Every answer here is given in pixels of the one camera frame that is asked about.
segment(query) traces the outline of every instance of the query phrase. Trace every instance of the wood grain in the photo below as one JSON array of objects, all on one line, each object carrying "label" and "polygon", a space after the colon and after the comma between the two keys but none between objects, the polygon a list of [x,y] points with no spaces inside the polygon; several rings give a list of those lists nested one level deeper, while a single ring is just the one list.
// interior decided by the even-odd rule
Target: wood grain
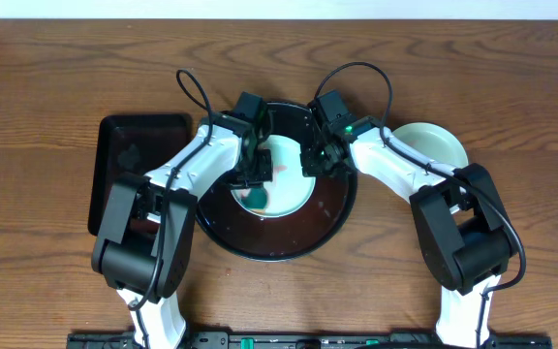
[{"label": "wood grain", "polygon": [[[526,279],[494,297],[490,325],[548,333],[558,349],[558,22],[196,20],[0,20],[0,348],[61,348],[72,331],[131,325],[89,266],[104,116],[197,120],[174,80],[181,67],[216,109],[242,90],[304,103],[351,60],[391,76],[391,126],[440,124],[490,170],[528,256]],[[365,70],[331,84],[359,114],[385,106],[383,83]],[[308,257],[250,262],[196,229],[178,290],[185,317],[235,331],[432,329],[440,291],[409,208],[359,180],[341,233]]]}]

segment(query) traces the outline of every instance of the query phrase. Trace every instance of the wooden table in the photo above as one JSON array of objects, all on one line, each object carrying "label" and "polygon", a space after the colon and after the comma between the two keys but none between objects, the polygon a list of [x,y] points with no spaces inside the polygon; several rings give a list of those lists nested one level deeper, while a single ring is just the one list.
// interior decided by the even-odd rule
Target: wooden table
[{"label": "wooden table", "polygon": [[[494,297],[491,328],[547,333],[558,349],[558,22],[196,20],[0,20],[0,348],[62,348],[69,332],[131,325],[90,268],[104,116],[199,119],[175,83],[181,67],[216,109],[242,90],[306,103],[353,60],[390,75],[390,126],[440,124],[490,170],[528,255],[525,280]],[[365,69],[331,85],[359,115],[385,106]],[[440,306],[409,207],[366,175],[342,231],[308,257],[250,262],[196,229],[178,296],[189,321],[234,331],[433,329]]]}]

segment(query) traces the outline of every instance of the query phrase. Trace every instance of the white wall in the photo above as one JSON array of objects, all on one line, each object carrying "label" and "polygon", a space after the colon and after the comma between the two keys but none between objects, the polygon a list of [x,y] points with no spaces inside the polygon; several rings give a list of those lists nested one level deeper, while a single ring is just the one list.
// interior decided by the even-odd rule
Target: white wall
[{"label": "white wall", "polygon": [[0,18],[558,19],[558,0],[0,0]]}]

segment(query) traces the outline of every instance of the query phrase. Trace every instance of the wooden tabletop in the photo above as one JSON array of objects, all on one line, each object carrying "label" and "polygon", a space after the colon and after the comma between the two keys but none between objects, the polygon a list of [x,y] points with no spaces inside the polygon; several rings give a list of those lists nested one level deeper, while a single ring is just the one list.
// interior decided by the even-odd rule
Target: wooden tabletop
[{"label": "wooden tabletop", "polygon": [[[558,22],[0,20],[0,348],[62,348],[70,332],[127,330],[124,302],[90,268],[87,233],[101,119],[202,111],[174,72],[192,69],[218,110],[240,91],[306,103],[354,60],[389,74],[389,124],[439,124],[492,174],[526,246],[523,282],[496,294],[500,333],[558,349]],[[359,115],[387,91],[366,69],[337,76]],[[251,262],[196,228],[180,307],[234,331],[433,329],[440,287],[409,206],[359,177],[341,232],[310,256]],[[511,262],[509,279],[517,271]]]}]

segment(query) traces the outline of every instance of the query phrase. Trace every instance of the white background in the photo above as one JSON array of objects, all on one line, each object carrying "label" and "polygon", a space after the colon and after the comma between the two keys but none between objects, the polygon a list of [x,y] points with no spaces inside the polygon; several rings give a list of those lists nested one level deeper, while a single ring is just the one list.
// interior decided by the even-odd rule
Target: white background
[{"label": "white background", "polygon": [[0,0],[0,18],[558,19],[558,0]]}]

